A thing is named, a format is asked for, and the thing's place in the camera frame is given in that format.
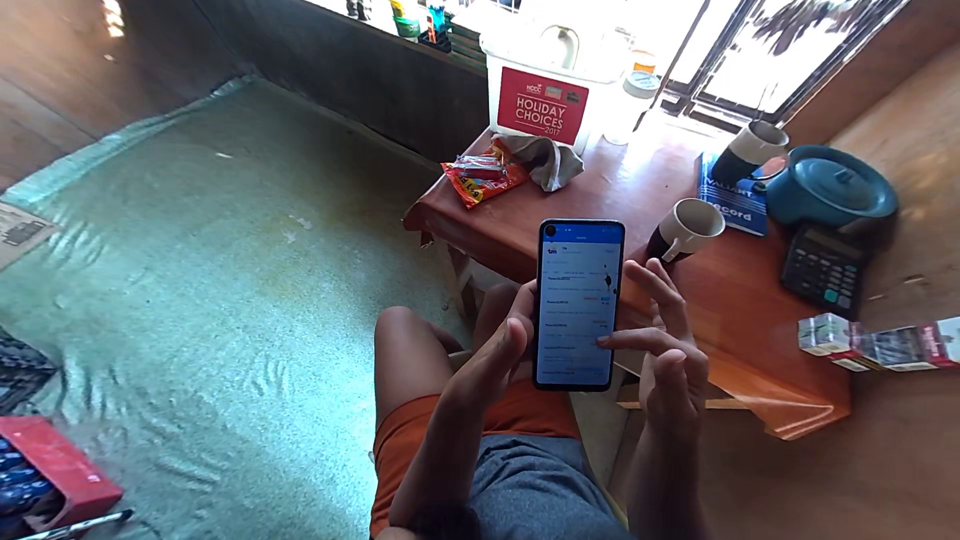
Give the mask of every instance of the black mug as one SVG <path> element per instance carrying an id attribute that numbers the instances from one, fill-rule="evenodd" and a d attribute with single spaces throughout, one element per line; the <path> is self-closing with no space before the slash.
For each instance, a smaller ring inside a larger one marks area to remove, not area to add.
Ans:
<path id="1" fill-rule="evenodd" d="M 790 136 L 780 128 L 763 120 L 754 120 L 745 126 L 727 145 L 713 164 L 710 177 L 718 184 L 736 185 L 745 178 L 767 180 L 771 177 L 756 177 L 756 171 L 771 158 L 786 154 Z"/>

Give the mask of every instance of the smartphone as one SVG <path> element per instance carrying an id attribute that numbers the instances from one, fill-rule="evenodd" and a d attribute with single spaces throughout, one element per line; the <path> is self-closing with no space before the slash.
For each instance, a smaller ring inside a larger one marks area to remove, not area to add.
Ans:
<path id="1" fill-rule="evenodd" d="M 533 357 L 540 390 L 603 392 L 613 351 L 596 339 L 616 325 L 625 229 L 619 221 L 547 219 L 540 224 Z"/>

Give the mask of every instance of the snack bag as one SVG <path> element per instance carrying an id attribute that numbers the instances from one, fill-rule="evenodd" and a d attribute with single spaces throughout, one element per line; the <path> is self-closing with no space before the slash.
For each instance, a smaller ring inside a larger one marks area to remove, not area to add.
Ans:
<path id="1" fill-rule="evenodd" d="M 503 168 L 498 178 L 492 178 L 489 174 L 492 168 L 490 158 L 496 158 Z M 483 171 L 479 176 L 487 178 L 476 178 L 477 174 L 474 171 L 480 165 Z M 441 163 L 440 167 L 444 169 L 446 176 L 453 183 L 453 187 L 456 188 L 468 209 L 472 209 L 480 201 L 489 199 L 493 195 L 503 193 L 522 182 L 530 181 L 527 170 L 499 140 L 495 140 L 481 156 L 460 156 L 453 163 Z"/>

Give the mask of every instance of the hand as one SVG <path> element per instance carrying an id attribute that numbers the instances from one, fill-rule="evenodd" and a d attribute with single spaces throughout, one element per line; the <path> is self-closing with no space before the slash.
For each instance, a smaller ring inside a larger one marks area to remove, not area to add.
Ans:
<path id="1" fill-rule="evenodd" d="M 516 293 L 506 320 L 446 384 L 442 398 L 473 410 L 485 411 L 503 396 L 520 357 L 534 335 L 534 292 L 537 282 Z"/>
<path id="2" fill-rule="evenodd" d="M 647 425 L 660 438 L 693 441 L 700 433 L 709 368 L 707 355 L 693 340 L 686 302 L 655 258 L 647 261 L 646 268 L 628 260 L 623 273 L 650 294 L 654 327 L 615 331 L 598 339 L 597 344 L 604 349 L 647 352 L 640 372 L 639 396 Z"/>

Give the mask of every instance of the white container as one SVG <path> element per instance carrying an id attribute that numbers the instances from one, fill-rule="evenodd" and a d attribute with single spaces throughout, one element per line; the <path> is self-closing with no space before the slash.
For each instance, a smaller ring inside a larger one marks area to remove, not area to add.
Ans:
<path id="1" fill-rule="evenodd" d="M 619 88 L 621 57 L 626 51 L 612 50 L 617 41 L 595 28 L 575 30 L 529 20 L 510 26 L 514 28 L 480 36 L 480 47 L 487 55 L 491 130 L 504 135 L 549 136 L 571 146 L 578 156 L 583 154 L 590 134 L 601 128 L 606 100 Z M 567 31 L 572 36 L 568 50 L 562 41 L 543 37 L 555 28 L 561 29 L 561 36 Z M 506 87 L 502 85 L 504 74 Z M 528 84 L 517 86 L 521 79 Z M 510 100 L 504 102 L 503 122 L 501 96 Z"/>

